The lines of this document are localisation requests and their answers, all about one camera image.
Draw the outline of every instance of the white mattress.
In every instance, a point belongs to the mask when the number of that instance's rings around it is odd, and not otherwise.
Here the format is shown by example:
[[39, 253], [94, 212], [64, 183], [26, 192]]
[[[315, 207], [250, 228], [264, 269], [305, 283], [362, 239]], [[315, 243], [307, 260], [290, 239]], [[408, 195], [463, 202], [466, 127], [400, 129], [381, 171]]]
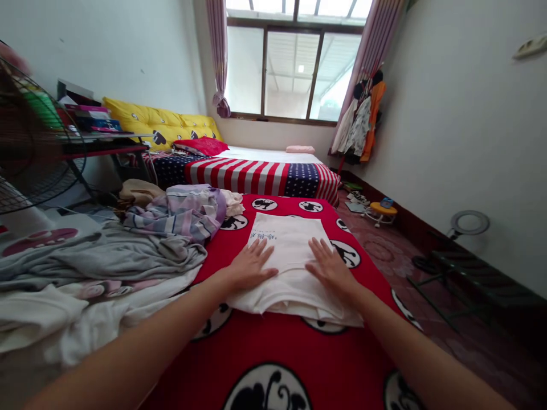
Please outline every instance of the white mattress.
[[266, 161], [281, 163], [322, 163], [313, 154], [293, 154], [285, 151], [261, 150], [229, 145], [230, 149], [215, 155], [221, 158], [245, 159], [246, 161]]

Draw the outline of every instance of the orange clothing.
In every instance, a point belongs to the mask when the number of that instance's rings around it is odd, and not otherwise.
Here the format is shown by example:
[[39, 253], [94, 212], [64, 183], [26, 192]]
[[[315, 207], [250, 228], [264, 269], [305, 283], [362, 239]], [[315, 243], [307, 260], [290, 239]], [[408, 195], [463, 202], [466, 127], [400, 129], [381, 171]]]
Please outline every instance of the orange clothing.
[[370, 130], [366, 134], [365, 148], [363, 149], [363, 155], [361, 156], [361, 162], [367, 162], [370, 159], [370, 153], [374, 146], [374, 128], [376, 127], [376, 115], [380, 109], [380, 101], [383, 94], [386, 92], [386, 83], [380, 81], [372, 88], [372, 95], [370, 96]]

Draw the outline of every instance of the shoe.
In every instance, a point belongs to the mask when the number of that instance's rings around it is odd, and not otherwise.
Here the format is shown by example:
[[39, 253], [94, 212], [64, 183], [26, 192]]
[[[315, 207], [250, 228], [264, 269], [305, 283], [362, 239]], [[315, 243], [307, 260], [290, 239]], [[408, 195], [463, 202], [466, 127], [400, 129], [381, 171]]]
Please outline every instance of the shoe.
[[348, 195], [348, 199], [353, 203], [360, 203], [364, 206], [370, 205], [370, 201], [367, 201], [366, 198], [359, 193], [359, 191], [352, 191]]

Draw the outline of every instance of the pink pillow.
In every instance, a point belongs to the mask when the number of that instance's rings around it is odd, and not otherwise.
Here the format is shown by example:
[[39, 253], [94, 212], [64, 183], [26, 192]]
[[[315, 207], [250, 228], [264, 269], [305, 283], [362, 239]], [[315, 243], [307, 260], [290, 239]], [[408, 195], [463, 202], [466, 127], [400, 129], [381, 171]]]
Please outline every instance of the pink pillow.
[[290, 145], [287, 147], [287, 152], [294, 154], [314, 154], [315, 148], [310, 145]]

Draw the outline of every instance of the window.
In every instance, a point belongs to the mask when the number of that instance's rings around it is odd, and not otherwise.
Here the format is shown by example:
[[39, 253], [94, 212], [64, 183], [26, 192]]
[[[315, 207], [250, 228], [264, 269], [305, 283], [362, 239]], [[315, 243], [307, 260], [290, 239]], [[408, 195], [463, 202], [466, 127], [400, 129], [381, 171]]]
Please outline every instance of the window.
[[372, 0], [227, 0], [233, 117], [334, 125]]

